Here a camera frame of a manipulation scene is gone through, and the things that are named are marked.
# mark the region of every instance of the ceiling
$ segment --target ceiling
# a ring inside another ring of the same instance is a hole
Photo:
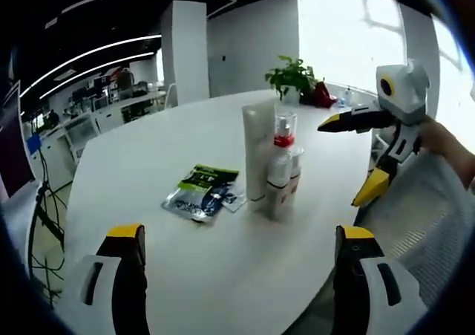
[[[6,26],[13,33],[16,44],[14,71],[21,79],[24,91],[48,71],[82,53],[114,42],[160,33],[160,16],[173,0],[92,0],[70,10],[69,7],[84,0],[9,1],[22,3],[15,10],[8,10],[10,21]],[[236,0],[231,5],[230,0],[187,1],[204,1],[208,14],[215,13],[216,16],[260,0]],[[399,1],[415,7],[421,0]],[[216,12],[226,5],[227,8]],[[80,74],[110,61],[156,51],[160,46],[161,39],[132,42],[72,62],[32,87],[22,97],[22,109],[35,109],[39,97],[59,84],[54,78],[71,68]]]

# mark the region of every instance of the white bottle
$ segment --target white bottle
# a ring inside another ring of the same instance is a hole
[[[266,188],[266,214],[271,220],[280,221],[286,217],[287,187],[292,173],[292,155],[289,147],[293,143],[290,126],[285,119],[279,122],[274,139],[274,157],[269,165]]]
[[[295,201],[295,193],[297,192],[298,182],[302,171],[300,164],[300,156],[304,153],[304,149],[298,146],[293,146],[290,149],[292,155],[292,172],[290,174],[289,184],[287,185],[287,205],[292,206]]]

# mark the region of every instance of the floor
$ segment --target floor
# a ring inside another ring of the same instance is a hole
[[[66,205],[68,205],[71,185],[70,183],[55,193]],[[47,212],[51,220],[57,222],[63,228],[66,220],[66,208],[58,198],[55,199],[52,195],[47,196],[42,203],[42,208]],[[42,225],[39,219],[37,219],[34,232],[33,274],[43,284],[43,286],[39,284],[39,287],[40,289],[42,288],[43,294],[49,300],[48,284],[49,288],[55,293],[60,293],[64,287],[63,252],[59,241],[47,227]],[[47,266],[50,271],[47,272],[44,266]]]

